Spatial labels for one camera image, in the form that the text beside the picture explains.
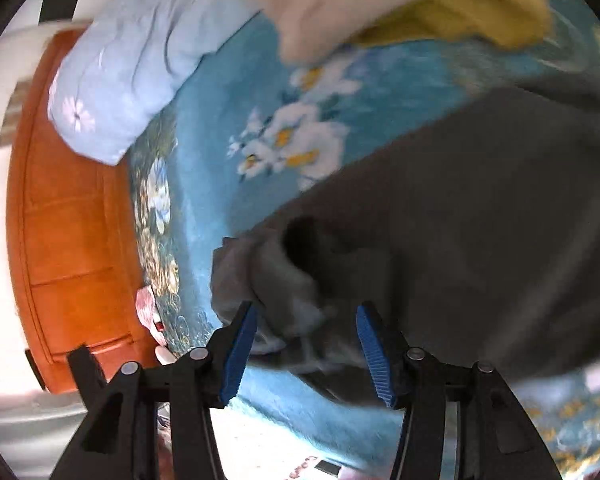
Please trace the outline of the pink patterned cloth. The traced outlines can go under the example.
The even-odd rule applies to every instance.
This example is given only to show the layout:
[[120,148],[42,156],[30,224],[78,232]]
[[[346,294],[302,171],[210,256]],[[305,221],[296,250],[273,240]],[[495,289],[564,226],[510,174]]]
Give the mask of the pink patterned cloth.
[[156,297],[150,286],[140,288],[135,295],[135,311],[140,321],[156,343],[161,346],[166,346],[166,337],[164,336],[164,328],[157,309]]

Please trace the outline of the orange wooden headboard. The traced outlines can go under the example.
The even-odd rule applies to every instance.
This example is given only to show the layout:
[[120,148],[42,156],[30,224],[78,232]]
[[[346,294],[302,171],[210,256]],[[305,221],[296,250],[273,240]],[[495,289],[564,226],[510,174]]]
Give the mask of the orange wooden headboard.
[[129,170],[76,154],[47,118],[50,85],[81,36],[47,44],[24,100],[6,192],[10,277],[30,362],[44,388],[76,388],[68,353],[86,344],[107,376],[126,361],[156,364],[155,339],[138,320],[143,285]]

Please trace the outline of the olive yellow knit garment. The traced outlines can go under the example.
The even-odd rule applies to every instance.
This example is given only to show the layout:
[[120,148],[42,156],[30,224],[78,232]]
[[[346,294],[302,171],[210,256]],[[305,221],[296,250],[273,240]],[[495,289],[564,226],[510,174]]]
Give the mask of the olive yellow knit garment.
[[542,41],[552,25],[548,0],[414,0],[378,18],[352,42],[383,47],[476,37],[511,51]]

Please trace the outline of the teal floral blanket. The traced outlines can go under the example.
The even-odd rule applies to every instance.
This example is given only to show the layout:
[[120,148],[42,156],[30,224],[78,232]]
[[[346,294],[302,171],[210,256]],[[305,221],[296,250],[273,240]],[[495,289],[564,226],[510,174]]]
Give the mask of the teal floral blanket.
[[[474,42],[347,48],[314,68],[283,66],[257,16],[205,58],[132,147],[140,262],[175,353],[223,321],[211,305],[214,252],[332,174],[493,89],[546,76],[600,80],[596,29],[562,22],[566,46],[513,56]],[[566,478],[600,468],[600,360],[512,385]],[[299,443],[374,474],[390,467],[401,419],[329,400],[251,361],[232,419],[259,439]]]

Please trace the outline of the dark grey pants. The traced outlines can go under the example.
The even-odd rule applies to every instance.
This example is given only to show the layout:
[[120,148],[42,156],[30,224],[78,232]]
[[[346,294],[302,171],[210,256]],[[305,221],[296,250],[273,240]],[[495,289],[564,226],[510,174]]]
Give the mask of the dark grey pants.
[[511,382],[600,360],[600,80],[486,92],[314,185],[214,252],[211,305],[260,304],[251,361],[374,405],[369,301],[438,360]]

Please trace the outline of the light blue pillow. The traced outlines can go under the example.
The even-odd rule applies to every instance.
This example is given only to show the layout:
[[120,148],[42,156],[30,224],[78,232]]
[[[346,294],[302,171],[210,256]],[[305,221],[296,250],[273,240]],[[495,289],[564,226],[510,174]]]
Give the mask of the light blue pillow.
[[48,119],[76,154],[117,165],[202,58],[257,12],[251,0],[110,0],[60,63]]

